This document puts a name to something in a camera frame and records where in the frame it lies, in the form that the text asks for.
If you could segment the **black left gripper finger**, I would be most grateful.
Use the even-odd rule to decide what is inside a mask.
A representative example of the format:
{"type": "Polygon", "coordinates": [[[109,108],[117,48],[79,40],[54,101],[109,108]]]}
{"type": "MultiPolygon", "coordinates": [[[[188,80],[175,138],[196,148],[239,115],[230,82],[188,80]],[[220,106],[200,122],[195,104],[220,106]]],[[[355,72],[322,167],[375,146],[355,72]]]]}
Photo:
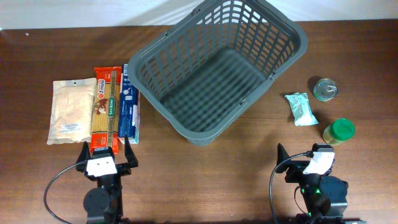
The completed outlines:
{"type": "Polygon", "coordinates": [[[132,150],[132,147],[129,143],[129,138],[127,136],[124,137],[124,154],[130,168],[135,168],[138,166],[137,157],[132,150]]]}
{"type": "Polygon", "coordinates": [[[85,171],[86,163],[90,158],[91,158],[90,147],[87,142],[84,142],[82,150],[80,152],[80,155],[78,156],[78,159],[76,160],[76,163],[77,163],[76,170],[77,171],[85,171]]]}

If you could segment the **orange spaghetti packet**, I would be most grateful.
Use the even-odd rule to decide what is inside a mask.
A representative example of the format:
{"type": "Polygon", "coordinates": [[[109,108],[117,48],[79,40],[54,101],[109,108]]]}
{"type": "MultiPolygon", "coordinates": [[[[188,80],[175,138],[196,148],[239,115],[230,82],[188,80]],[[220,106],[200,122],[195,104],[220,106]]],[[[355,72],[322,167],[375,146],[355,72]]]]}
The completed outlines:
{"type": "Polygon", "coordinates": [[[122,67],[95,67],[96,91],[93,102],[90,151],[111,147],[119,152],[118,123],[122,67]]]}

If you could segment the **beige grain bag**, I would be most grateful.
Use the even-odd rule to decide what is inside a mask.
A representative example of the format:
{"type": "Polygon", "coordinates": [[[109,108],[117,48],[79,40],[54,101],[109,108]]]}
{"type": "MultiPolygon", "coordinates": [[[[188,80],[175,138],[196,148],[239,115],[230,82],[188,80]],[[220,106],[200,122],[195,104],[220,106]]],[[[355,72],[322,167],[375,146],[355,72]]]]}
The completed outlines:
{"type": "Polygon", "coordinates": [[[48,145],[91,141],[96,79],[53,82],[48,145]]]}

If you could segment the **blue tissue box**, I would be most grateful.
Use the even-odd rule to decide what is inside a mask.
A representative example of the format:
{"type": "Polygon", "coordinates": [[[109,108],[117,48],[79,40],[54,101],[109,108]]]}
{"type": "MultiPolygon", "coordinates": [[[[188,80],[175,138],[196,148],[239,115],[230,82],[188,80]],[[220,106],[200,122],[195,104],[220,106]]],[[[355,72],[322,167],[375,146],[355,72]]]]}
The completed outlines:
{"type": "Polygon", "coordinates": [[[127,64],[123,65],[121,75],[121,90],[119,99],[118,138],[124,144],[124,137],[131,144],[139,143],[140,123],[140,92],[130,82],[127,74],[127,64]]]}

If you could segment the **green lid jar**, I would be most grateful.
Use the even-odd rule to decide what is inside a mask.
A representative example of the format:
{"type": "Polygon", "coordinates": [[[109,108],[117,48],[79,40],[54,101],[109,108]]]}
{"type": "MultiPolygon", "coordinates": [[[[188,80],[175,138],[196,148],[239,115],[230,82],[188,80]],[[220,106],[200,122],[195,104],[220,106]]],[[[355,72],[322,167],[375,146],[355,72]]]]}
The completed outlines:
{"type": "Polygon", "coordinates": [[[348,119],[340,118],[325,128],[322,137],[327,144],[338,146],[350,140],[354,134],[354,124],[348,119]]]}

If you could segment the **metal tin can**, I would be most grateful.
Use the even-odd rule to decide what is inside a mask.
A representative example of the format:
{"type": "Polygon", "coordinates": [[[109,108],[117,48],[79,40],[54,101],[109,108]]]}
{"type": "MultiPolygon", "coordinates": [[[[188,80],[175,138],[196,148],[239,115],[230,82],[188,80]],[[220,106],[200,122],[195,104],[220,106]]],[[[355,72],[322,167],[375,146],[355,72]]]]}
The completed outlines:
{"type": "Polygon", "coordinates": [[[319,101],[330,101],[338,94],[338,87],[334,80],[322,78],[313,88],[313,95],[319,101]]]}

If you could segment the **grey plastic laundry basket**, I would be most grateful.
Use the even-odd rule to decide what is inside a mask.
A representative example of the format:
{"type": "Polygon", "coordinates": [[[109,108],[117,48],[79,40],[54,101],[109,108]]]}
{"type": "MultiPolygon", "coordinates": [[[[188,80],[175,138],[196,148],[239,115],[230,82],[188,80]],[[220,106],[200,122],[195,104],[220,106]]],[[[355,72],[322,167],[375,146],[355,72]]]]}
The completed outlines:
{"type": "Polygon", "coordinates": [[[127,74],[196,146],[206,146],[307,50],[304,30],[267,1],[206,0],[134,54],[127,74]]]}

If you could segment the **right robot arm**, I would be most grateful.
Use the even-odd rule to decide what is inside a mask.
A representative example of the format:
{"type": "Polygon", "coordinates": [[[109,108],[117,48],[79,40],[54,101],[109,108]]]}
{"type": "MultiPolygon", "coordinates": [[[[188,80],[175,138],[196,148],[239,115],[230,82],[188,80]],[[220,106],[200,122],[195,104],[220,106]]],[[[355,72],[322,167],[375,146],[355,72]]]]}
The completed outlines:
{"type": "Polygon", "coordinates": [[[298,185],[295,191],[300,192],[306,208],[295,217],[286,218],[284,223],[365,223],[358,218],[343,217],[348,207],[346,196],[349,185],[331,175],[334,161],[334,149],[327,144],[315,143],[311,150],[293,156],[287,153],[281,143],[277,145],[277,163],[269,182],[269,200],[275,223],[278,221],[272,199],[272,183],[276,173],[284,173],[287,183],[298,185]]]}

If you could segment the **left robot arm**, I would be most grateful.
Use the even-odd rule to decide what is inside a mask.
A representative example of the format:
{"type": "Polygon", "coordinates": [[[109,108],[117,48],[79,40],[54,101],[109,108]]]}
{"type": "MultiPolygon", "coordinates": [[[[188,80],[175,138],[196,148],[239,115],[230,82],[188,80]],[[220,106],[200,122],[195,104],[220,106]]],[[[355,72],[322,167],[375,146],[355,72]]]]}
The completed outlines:
{"type": "Polygon", "coordinates": [[[87,212],[87,223],[130,223],[123,217],[121,177],[131,175],[131,169],[138,166],[129,139],[124,138],[125,163],[116,164],[111,147],[97,148],[90,152],[88,143],[83,144],[76,161],[76,170],[97,183],[83,199],[87,212]]]}

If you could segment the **mint green wipes packet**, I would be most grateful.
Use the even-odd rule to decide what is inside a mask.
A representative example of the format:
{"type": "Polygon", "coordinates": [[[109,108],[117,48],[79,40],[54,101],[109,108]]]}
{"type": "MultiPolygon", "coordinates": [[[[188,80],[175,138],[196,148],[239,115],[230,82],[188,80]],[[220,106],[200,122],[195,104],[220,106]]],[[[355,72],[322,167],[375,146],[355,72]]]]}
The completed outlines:
{"type": "Polygon", "coordinates": [[[294,93],[285,95],[285,97],[289,102],[296,126],[312,126],[318,124],[318,120],[311,111],[307,93],[294,93]]]}

